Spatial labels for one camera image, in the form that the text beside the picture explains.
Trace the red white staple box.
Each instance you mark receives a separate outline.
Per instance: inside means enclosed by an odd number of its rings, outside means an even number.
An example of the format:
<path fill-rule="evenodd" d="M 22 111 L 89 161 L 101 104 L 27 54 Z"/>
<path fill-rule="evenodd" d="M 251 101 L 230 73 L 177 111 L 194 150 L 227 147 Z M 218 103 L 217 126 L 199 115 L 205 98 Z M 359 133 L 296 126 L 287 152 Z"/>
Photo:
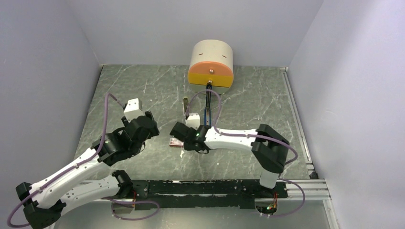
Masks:
<path fill-rule="evenodd" d="M 177 138 L 170 138 L 169 140 L 170 147 L 183 147 L 183 142 Z"/>

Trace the beige white stapler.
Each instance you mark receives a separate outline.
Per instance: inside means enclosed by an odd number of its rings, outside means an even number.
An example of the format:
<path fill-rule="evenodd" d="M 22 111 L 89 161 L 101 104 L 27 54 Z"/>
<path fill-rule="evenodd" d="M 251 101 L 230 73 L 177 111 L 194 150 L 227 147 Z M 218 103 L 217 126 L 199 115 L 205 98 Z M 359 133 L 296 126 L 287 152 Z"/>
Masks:
<path fill-rule="evenodd" d="M 189 117 L 188 106 L 189 106 L 189 98 L 184 97 L 183 98 L 183 115 L 186 120 Z"/>

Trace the blue black stapler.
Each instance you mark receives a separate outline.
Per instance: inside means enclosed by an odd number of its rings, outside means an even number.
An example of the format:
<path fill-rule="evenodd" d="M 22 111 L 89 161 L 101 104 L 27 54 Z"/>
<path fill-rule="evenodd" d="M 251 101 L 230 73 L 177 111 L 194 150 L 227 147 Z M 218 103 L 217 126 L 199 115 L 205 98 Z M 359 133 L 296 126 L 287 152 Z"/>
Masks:
<path fill-rule="evenodd" d="M 212 82 L 209 81 L 206 85 L 206 100 L 205 100 L 205 109 L 204 109 L 204 125 L 211 126 L 211 90 Z"/>

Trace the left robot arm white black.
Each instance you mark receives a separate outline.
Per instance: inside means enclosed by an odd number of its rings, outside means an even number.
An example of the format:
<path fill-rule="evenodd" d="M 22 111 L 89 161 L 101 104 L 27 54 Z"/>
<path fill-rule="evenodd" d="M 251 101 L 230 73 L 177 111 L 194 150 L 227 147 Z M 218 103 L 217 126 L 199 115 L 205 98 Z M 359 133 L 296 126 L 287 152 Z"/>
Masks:
<path fill-rule="evenodd" d="M 96 172 L 141 152 L 145 142 L 159 135 L 152 112 L 140 111 L 135 116 L 124 113 L 123 127 L 112 133 L 103 132 L 80 157 L 49 177 L 16 187 L 20 204 L 33 229 L 45 229 L 62 215 L 99 198 L 127 198 L 134 192 L 133 182 L 124 170 L 116 170 L 98 181 L 82 182 Z"/>

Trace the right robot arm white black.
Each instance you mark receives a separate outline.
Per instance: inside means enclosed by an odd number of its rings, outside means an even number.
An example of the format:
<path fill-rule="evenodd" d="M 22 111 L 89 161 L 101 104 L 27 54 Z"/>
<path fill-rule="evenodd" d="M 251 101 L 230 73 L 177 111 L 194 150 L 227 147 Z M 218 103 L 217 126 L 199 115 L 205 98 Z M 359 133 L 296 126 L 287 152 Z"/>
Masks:
<path fill-rule="evenodd" d="M 170 135 L 183 142 L 186 151 L 205 154 L 216 149 L 251 152 L 263 168 L 257 190 L 265 198 L 275 193 L 276 182 L 287 163 L 289 142 L 266 124 L 260 124 L 257 129 L 230 130 L 208 125 L 194 129 L 177 122 Z"/>

